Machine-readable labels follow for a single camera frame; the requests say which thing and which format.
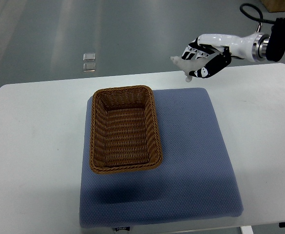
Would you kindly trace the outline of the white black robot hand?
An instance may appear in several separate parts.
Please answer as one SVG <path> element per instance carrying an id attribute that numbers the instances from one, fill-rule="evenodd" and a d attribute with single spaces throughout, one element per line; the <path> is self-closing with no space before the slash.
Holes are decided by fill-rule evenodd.
<path id="1" fill-rule="evenodd" d="M 251 62 L 263 61 L 255 58 L 253 43 L 264 33 L 255 32 L 246 37 L 224 34 L 202 34 L 188 44 L 181 58 L 194 60 L 207 58 L 209 62 L 205 65 L 210 78 L 227 67 L 232 59 L 248 60 Z"/>

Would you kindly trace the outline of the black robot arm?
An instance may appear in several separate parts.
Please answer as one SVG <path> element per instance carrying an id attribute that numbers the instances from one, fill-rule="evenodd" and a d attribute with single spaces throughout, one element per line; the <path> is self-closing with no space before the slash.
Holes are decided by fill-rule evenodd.
<path id="1" fill-rule="evenodd" d="M 259 14 L 258 17 L 254 17 L 248 14 L 244 7 L 251 7 Z M 253 53 L 257 59 L 267 59 L 269 61 L 278 62 L 281 60 L 285 53 L 285 18 L 276 18 L 275 20 L 265 19 L 261 10 L 250 3 L 243 3 L 240 5 L 240 12 L 247 18 L 256 21 L 257 32 L 260 32 L 263 23 L 271 25 L 271 34 L 261 35 L 253 43 Z"/>

